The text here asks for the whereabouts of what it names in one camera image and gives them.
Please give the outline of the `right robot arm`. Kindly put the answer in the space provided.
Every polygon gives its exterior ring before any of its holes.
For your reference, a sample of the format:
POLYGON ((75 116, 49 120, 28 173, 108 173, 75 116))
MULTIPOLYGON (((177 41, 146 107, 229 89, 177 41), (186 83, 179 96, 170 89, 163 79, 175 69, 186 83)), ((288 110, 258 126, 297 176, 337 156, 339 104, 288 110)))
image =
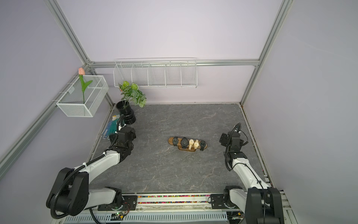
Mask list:
POLYGON ((270 187, 254 171, 247 156, 241 151, 246 144, 241 132, 234 129, 223 133, 219 143, 224 146, 225 165, 228 171, 234 171, 245 186, 227 187, 224 191, 226 204, 237 206, 243 213, 242 224, 283 224, 282 197, 278 189, 270 187))

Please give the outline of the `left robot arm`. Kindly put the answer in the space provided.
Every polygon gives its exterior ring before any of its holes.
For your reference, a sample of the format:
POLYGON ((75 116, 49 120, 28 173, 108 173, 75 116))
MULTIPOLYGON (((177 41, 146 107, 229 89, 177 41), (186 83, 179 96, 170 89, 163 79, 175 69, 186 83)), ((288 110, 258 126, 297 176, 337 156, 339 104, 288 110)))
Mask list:
POLYGON ((111 145, 97 158, 76 168, 59 171, 46 200, 54 219, 76 216, 83 210, 99 205, 121 208, 124 200, 118 188, 89 189, 89 184, 109 168, 121 163, 131 154, 136 138, 135 129, 122 127, 115 133, 111 145))

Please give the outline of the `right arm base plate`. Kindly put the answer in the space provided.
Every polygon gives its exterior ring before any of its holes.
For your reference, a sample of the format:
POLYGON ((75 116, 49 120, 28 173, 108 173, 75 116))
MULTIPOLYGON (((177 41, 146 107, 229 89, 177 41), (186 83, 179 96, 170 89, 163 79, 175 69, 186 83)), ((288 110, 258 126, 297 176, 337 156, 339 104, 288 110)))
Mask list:
POLYGON ((230 201, 229 196, 224 194, 211 194, 208 197, 208 203, 211 204, 212 209, 245 210, 244 203, 240 202, 236 205, 230 201))

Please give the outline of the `black round-face watch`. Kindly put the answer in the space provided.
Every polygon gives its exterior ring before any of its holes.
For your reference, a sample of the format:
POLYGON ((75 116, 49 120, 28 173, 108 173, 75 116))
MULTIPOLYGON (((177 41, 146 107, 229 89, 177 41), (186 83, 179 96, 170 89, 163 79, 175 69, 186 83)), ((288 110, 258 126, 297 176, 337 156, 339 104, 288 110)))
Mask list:
POLYGON ((199 146, 200 146, 200 151, 203 151, 204 149, 206 149, 207 143, 205 141, 200 141, 199 146))

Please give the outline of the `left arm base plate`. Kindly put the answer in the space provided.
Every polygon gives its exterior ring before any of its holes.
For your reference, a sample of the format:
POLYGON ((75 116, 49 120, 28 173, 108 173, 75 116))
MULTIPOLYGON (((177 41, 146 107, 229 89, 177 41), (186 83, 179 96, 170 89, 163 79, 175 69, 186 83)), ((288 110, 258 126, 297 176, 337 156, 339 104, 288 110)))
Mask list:
POLYGON ((114 199, 110 204, 99 205, 98 211, 133 211, 136 209, 137 202, 138 196, 124 195, 114 199))

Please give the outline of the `black chunky sport watch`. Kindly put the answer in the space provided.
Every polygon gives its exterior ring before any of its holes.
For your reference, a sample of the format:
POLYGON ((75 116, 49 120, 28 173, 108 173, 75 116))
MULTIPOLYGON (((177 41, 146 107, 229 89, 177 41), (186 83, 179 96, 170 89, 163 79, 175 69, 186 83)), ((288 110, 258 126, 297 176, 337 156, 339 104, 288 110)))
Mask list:
POLYGON ((187 147, 189 145, 188 139, 186 137, 183 137, 180 141, 180 145, 181 145, 181 148, 187 149, 187 147))

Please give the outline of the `beige band watch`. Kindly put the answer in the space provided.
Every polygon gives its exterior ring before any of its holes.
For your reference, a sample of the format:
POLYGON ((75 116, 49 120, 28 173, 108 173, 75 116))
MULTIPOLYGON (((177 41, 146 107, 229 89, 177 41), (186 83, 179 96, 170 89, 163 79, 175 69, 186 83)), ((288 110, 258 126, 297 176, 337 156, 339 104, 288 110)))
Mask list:
POLYGON ((194 142, 194 148, 197 149, 200 146, 199 140, 194 142))

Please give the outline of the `black thin band watch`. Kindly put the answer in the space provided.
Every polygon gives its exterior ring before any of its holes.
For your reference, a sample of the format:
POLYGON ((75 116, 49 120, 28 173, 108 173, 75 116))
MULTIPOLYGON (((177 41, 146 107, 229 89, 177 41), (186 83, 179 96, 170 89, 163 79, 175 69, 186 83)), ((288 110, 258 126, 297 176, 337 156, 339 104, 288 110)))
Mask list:
POLYGON ((173 137, 173 139, 172 139, 172 144, 173 144, 174 146, 177 146, 178 143, 179 143, 178 137, 173 137))

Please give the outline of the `brown wooden watch stand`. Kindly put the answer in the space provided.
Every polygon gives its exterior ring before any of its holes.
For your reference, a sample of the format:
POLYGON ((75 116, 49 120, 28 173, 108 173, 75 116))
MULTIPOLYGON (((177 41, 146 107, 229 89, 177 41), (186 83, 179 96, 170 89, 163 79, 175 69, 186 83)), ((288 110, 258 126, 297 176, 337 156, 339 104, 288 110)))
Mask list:
MULTIPOLYGON (((192 146, 192 149, 191 149, 191 150, 188 150, 188 147, 187 147, 187 149, 181 148, 180 141, 181 141, 182 138, 179 138, 179 137, 178 137, 179 143, 178 143, 177 147, 178 147, 179 150, 186 151, 186 152, 195 152, 196 150, 200 150, 200 146, 199 146, 197 149, 195 149, 195 148, 194 148, 194 145, 192 146)), ((168 139, 168 143, 173 146, 173 144, 172 144, 172 139, 173 139, 173 137, 170 137, 170 138, 168 139)))

